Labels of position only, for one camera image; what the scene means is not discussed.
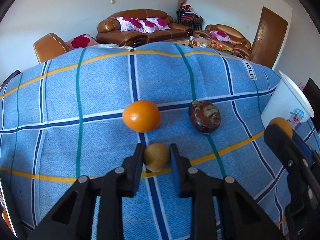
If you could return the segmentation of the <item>dark mangosteen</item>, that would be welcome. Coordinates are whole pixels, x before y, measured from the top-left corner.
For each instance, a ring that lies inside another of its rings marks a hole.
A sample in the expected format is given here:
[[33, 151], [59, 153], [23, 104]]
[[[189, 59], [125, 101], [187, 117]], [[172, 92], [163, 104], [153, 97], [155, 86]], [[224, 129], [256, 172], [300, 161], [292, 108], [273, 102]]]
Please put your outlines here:
[[198, 132], [209, 134], [221, 124], [219, 109], [209, 101], [194, 100], [188, 109], [189, 122]]

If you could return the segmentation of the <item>small yellow-green fruit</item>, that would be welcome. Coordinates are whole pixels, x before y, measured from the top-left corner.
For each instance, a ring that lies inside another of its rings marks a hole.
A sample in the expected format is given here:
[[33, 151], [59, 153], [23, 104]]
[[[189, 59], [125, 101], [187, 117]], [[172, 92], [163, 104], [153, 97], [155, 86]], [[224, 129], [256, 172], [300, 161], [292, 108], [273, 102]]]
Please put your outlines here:
[[160, 172], [165, 169], [169, 159], [169, 148], [161, 143], [151, 144], [144, 150], [144, 164], [151, 172]]

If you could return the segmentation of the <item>small smooth orange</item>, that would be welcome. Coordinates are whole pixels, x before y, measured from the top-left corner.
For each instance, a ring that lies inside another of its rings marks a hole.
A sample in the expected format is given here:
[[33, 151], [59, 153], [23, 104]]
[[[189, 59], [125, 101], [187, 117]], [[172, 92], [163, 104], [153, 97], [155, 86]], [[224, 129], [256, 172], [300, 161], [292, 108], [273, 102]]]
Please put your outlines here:
[[138, 100], [124, 109], [122, 120], [129, 129], [138, 133], [146, 133], [159, 126], [161, 115], [153, 102]]

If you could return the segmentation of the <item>white cartoon mug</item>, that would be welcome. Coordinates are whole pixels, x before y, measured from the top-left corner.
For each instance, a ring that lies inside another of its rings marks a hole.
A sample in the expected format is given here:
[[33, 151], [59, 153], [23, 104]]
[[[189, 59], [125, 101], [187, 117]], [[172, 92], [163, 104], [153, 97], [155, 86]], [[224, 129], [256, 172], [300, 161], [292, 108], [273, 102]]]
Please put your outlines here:
[[272, 119], [283, 118], [292, 129], [297, 129], [315, 113], [302, 90], [286, 74], [279, 74], [280, 81], [262, 111], [261, 120], [267, 127]]

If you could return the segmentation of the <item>black television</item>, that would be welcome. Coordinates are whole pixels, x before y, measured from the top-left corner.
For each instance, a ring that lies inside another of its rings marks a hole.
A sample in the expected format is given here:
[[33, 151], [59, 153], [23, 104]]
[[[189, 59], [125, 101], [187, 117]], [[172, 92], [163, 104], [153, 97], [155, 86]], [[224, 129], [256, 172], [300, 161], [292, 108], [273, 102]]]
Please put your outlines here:
[[311, 118], [317, 133], [320, 130], [320, 89], [313, 81], [309, 78], [306, 85], [304, 86], [303, 93], [310, 102], [310, 105], [314, 111], [315, 116]]

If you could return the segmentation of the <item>blue plaid tablecloth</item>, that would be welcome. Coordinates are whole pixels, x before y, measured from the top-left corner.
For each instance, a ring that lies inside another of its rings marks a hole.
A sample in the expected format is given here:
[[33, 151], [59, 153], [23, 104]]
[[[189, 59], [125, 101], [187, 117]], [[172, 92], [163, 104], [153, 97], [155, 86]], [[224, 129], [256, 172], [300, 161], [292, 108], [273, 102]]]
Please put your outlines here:
[[[287, 171], [261, 121], [279, 81], [268, 67], [169, 42], [76, 49], [17, 75], [1, 90], [1, 182], [14, 233], [27, 239], [79, 176], [104, 176], [138, 143], [161, 143], [209, 176], [235, 178], [287, 235]], [[122, 120], [138, 100], [158, 107], [153, 131]], [[193, 128], [194, 100], [219, 109], [217, 130]]]

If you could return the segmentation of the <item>brown wooden door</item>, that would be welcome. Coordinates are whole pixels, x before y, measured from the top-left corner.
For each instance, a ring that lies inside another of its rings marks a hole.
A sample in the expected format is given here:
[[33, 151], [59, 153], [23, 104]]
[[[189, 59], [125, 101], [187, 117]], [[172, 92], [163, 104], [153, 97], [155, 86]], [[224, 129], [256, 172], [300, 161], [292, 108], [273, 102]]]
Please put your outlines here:
[[285, 19], [263, 7], [251, 48], [251, 61], [272, 68], [283, 45], [287, 26]]

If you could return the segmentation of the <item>dark stool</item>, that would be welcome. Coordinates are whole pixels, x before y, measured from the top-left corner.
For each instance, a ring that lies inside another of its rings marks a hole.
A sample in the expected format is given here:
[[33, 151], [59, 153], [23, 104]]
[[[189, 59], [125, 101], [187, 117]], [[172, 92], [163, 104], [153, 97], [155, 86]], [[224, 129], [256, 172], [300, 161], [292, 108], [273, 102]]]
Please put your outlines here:
[[1, 88], [4, 87], [11, 79], [13, 79], [14, 77], [16, 77], [17, 75], [21, 74], [20, 70], [16, 70], [14, 71], [10, 76], [8, 76], [3, 83], [1, 84]]

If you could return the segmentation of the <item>cluttered coffee table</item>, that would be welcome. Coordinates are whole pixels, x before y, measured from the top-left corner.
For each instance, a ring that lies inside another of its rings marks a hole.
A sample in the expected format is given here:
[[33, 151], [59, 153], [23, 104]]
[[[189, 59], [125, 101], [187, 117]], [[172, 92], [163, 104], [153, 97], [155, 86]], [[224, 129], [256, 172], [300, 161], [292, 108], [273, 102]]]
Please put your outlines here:
[[234, 50], [231, 47], [231, 45], [224, 44], [220, 41], [207, 39], [204, 37], [190, 36], [190, 37], [173, 38], [173, 39], [165, 40], [165, 42], [181, 44], [189, 47], [210, 48], [210, 49], [221, 51], [230, 55], [240, 56], [240, 52], [237, 50]]

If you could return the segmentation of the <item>red floral cushion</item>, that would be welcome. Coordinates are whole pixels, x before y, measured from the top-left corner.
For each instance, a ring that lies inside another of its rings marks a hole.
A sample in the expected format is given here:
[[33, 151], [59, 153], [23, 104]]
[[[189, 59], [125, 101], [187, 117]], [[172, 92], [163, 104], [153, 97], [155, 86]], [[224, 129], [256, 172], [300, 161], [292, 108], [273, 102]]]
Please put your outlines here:
[[69, 49], [86, 48], [90, 46], [95, 46], [98, 42], [88, 34], [79, 35], [66, 42]]

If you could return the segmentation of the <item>stacked chairs with clothes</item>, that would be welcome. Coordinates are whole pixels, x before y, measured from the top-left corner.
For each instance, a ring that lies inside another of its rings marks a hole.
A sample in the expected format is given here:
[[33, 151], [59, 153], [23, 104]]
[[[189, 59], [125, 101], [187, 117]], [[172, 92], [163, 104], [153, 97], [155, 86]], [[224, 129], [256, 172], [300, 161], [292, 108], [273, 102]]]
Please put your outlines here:
[[182, 2], [176, 10], [177, 23], [191, 27], [193, 30], [201, 30], [203, 27], [203, 18], [195, 13], [191, 6]]

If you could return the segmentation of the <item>brown leather three-seat sofa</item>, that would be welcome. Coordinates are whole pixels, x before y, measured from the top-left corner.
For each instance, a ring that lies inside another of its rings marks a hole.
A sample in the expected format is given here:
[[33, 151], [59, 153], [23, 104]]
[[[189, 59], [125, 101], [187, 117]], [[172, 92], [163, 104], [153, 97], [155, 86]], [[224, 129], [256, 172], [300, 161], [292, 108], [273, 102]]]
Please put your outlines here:
[[97, 27], [99, 43], [138, 47], [144, 44], [190, 36], [191, 27], [175, 23], [166, 12], [132, 9], [116, 12]]

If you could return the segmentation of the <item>tall patterned vase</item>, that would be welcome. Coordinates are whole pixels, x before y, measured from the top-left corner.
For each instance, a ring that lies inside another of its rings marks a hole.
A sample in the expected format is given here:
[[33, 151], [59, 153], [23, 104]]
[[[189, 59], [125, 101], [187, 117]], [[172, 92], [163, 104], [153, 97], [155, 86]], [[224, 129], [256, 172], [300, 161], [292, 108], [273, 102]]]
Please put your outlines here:
[[178, 9], [185, 8], [187, 5], [187, 0], [178, 0]]

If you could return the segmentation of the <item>floral pillow right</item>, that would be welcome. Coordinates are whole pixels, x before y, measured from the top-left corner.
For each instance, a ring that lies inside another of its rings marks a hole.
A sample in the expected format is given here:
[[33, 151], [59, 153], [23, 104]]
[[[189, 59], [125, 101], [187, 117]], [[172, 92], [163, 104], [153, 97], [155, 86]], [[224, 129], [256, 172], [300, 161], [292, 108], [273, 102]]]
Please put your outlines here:
[[139, 20], [139, 22], [142, 24], [143, 28], [145, 29], [146, 34], [170, 29], [170, 27], [165, 22], [165, 20], [159, 17], [150, 17], [146, 19], [141, 19]]

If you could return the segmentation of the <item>floral pillow left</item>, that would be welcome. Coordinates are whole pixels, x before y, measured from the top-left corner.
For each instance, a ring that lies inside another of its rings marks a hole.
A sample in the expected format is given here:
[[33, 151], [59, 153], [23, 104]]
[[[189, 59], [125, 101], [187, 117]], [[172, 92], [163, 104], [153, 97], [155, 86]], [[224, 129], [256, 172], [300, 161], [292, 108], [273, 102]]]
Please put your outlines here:
[[120, 31], [138, 31], [140, 33], [146, 33], [142, 24], [136, 18], [131, 17], [117, 17], [116, 20], [120, 24]]

